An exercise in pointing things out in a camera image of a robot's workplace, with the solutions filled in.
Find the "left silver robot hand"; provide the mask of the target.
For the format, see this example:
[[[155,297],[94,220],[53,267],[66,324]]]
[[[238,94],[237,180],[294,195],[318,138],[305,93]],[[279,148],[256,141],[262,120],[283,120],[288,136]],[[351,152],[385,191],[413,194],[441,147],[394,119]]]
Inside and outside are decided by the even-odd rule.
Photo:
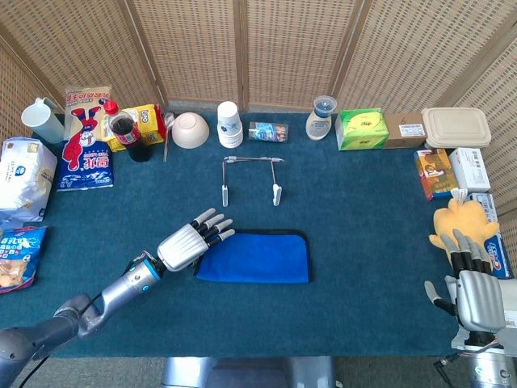
[[[233,220],[210,208],[179,228],[158,246],[158,258],[170,272],[178,272],[209,249],[235,234]]]

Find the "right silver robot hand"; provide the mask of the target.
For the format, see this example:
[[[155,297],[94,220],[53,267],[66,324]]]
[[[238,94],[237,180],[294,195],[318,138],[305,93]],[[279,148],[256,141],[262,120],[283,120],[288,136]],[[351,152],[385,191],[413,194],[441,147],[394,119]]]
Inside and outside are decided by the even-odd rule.
[[[424,289],[431,303],[458,318],[466,331],[496,334],[506,326],[502,290],[492,275],[490,258],[485,248],[458,229],[453,236],[441,234],[440,239],[450,254],[454,276],[453,296],[447,301],[439,296],[430,281]]]

